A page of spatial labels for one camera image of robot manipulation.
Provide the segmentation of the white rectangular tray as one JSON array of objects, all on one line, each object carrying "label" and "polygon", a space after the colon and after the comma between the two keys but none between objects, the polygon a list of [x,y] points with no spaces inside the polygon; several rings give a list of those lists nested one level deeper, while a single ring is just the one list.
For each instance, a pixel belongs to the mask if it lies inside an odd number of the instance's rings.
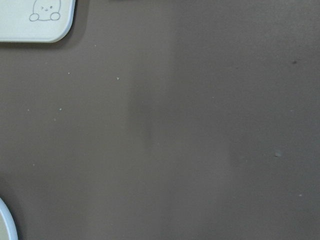
[{"label": "white rectangular tray", "polygon": [[2,43],[55,43],[70,31],[75,0],[2,0]]}]

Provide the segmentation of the white round plate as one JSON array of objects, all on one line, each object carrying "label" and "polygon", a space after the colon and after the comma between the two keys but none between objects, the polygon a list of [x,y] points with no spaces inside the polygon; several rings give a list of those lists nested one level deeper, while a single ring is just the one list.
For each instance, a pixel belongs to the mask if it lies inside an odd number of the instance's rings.
[{"label": "white round plate", "polygon": [[14,219],[2,199],[0,199],[0,240],[18,240]]}]

